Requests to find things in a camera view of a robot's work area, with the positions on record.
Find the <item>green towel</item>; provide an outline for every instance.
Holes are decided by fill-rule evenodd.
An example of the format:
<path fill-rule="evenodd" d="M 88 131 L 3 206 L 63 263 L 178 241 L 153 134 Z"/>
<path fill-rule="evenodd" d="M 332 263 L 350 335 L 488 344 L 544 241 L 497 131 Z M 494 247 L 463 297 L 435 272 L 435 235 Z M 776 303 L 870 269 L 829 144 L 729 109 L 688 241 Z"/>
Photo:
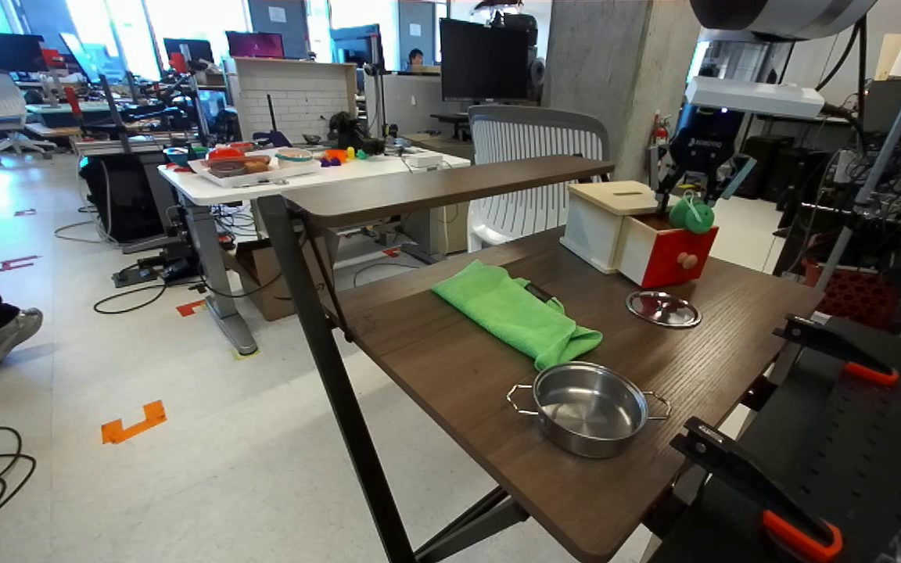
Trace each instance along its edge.
<path fill-rule="evenodd" d="M 488 263 L 469 263 L 432 291 L 494 338 L 532 357 L 535 369 L 569 363 L 604 341 L 601 332 L 576 325 L 563 303 L 538 300 L 526 291 L 526 282 Z"/>

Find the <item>black metal frame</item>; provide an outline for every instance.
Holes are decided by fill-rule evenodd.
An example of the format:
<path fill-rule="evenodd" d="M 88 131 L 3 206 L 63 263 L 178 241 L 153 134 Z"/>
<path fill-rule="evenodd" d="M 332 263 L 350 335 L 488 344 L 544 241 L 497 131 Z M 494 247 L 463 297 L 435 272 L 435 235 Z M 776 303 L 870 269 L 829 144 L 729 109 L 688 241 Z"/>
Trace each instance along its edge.
<path fill-rule="evenodd" d="M 501 488 L 494 488 L 491 494 L 485 494 L 479 504 L 472 504 L 463 516 L 457 516 L 447 529 L 441 529 L 432 541 L 425 541 L 419 547 L 419 554 L 413 554 L 410 535 L 400 522 L 397 504 L 391 497 L 379 450 L 369 438 L 369 429 L 363 422 L 363 410 L 357 403 L 347 366 L 338 353 L 338 344 L 332 338 L 332 316 L 319 300 L 319 291 L 313 285 L 310 266 L 303 263 L 300 244 L 303 235 L 310 238 L 310 225 L 307 216 L 291 206 L 285 197 L 263 197 L 257 200 L 257 210 L 266 222 L 272 250 L 282 263 L 285 282 L 291 288 L 294 297 L 294 310 L 303 328 L 303 338 L 313 350 L 325 397 L 332 403 L 332 413 L 338 419 L 338 432 L 344 435 L 347 454 L 354 460 L 366 507 L 375 519 L 379 538 L 385 544 L 388 560 L 447 560 L 451 554 L 460 554 L 522 519 L 529 519 L 529 513 Z"/>

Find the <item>gray floor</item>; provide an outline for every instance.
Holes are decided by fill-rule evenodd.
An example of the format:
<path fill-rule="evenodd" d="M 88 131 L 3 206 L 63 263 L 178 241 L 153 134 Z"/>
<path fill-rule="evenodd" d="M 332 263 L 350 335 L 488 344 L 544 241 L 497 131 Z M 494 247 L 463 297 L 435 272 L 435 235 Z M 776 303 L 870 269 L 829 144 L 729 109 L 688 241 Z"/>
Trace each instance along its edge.
<path fill-rule="evenodd" d="M 0 263 L 34 256 L 0 272 L 0 291 L 47 313 L 44 332 L 0 366 L 0 425 L 16 425 L 41 460 L 0 513 L 0 563 L 385 560 L 297 322 L 263 322 L 241 303 L 260 353 L 238 357 L 206 313 L 175 313 L 197 300 L 188 288 L 131 316 L 97 316 L 109 275 L 138 256 L 100 241 L 81 206 L 72 156 L 0 169 Z M 91 222 L 66 231 L 81 241 L 53 235 L 69 222 Z M 720 222 L 720 256 L 773 263 L 770 203 L 732 200 Z M 382 266 L 360 282 L 404 269 Z M 357 347 L 344 357 L 419 544 L 491 482 L 375 363 Z M 103 422 L 135 422 L 147 400 L 166 403 L 166 425 L 100 444 Z M 644 547 L 638 532 L 616 560 L 641 560 Z M 569 557 L 526 522 L 457 560 Z"/>

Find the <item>pot handle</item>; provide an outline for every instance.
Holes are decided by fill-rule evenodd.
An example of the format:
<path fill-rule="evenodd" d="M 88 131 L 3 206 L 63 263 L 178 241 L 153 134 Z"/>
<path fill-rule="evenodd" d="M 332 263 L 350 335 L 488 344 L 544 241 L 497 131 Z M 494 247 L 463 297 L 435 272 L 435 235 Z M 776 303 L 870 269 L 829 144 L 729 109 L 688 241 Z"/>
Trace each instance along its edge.
<path fill-rule="evenodd" d="M 526 410 L 526 407 L 519 407 L 519 403 L 513 400 L 516 391 L 532 391 L 532 388 L 535 388 L 535 385 L 513 385 L 513 388 L 507 391 L 507 403 L 510 403 L 519 416 L 538 419 L 538 410 Z"/>
<path fill-rule="evenodd" d="M 660 403 L 660 407 L 663 407 L 663 413 L 651 413 L 651 410 L 648 410 L 648 419 L 669 419 L 669 416 L 673 416 L 673 407 L 669 407 L 666 397 L 660 397 L 660 394 L 654 394 L 654 391 L 644 391 L 644 397 L 648 397 L 651 403 Z"/>

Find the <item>metal pot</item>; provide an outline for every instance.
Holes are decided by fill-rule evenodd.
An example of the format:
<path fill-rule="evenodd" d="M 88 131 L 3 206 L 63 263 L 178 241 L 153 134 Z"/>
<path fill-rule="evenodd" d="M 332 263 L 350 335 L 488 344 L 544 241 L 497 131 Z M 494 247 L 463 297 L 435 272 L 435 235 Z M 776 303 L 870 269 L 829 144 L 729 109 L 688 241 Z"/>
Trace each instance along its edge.
<path fill-rule="evenodd" d="M 519 416 L 538 419 L 541 435 L 576 457 L 613 457 L 644 422 L 666 419 L 663 397 L 616 378 L 601 363 L 563 363 L 538 372 L 535 385 L 513 385 L 507 394 Z"/>

